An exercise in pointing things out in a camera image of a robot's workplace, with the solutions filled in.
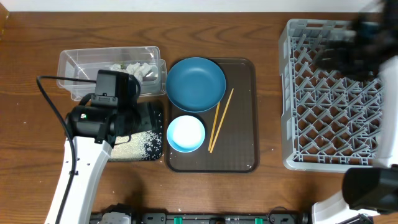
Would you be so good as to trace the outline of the pile of white rice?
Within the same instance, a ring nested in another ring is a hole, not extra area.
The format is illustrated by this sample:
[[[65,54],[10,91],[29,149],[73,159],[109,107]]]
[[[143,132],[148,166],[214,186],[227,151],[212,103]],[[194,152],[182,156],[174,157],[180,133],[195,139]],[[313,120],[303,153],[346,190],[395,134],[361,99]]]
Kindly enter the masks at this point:
[[[110,161],[155,161],[162,155],[162,134],[144,131],[130,136],[119,136],[111,152]]]

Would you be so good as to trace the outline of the white tissue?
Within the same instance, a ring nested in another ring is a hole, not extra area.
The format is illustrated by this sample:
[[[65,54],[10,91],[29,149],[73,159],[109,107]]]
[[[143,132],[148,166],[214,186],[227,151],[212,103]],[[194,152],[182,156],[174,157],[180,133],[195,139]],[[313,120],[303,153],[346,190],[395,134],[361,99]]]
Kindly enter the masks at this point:
[[[112,71],[133,75],[139,82],[151,82],[158,78],[157,67],[148,63],[130,63],[128,65],[115,63],[109,67]]]

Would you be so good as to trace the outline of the light blue small bowl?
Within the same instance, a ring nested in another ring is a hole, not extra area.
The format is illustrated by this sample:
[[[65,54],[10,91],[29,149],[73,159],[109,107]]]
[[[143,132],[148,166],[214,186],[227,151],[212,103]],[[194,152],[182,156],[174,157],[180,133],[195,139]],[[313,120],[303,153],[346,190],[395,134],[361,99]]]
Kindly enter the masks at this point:
[[[183,115],[175,118],[167,128],[167,142],[178,152],[197,150],[205,140],[205,127],[196,117]]]

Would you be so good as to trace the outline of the dark blue plate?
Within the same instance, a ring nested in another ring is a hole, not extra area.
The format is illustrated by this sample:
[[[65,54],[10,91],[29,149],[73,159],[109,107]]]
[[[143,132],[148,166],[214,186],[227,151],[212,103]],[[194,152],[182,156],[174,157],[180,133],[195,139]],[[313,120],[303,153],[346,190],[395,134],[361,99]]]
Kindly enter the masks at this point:
[[[224,97],[226,77],[214,61],[190,57],[177,62],[169,71],[166,93],[177,108],[201,113],[212,109]]]

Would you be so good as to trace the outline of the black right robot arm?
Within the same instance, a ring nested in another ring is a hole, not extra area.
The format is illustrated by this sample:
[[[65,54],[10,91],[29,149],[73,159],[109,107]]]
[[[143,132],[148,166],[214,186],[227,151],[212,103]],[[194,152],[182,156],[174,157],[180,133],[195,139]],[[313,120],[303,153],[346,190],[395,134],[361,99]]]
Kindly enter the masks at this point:
[[[311,223],[359,223],[397,211],[397,1],[385,0],[378,25],[361,14],[316,59],[354,81],[380,78],[384,88],[381,137],[371,168],[350,168],[342,189],[312,206]]]

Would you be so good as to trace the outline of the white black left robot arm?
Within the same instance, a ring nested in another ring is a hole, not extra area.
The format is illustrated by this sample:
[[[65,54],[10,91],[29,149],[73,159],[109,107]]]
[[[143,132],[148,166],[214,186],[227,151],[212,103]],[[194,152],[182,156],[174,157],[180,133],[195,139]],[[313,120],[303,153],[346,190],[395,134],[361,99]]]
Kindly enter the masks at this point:
[[[162,122],[159,101],[127,108],[75,106],[64,122],[63,166],[46,223],[88,223],[107,162],[158,159]]]

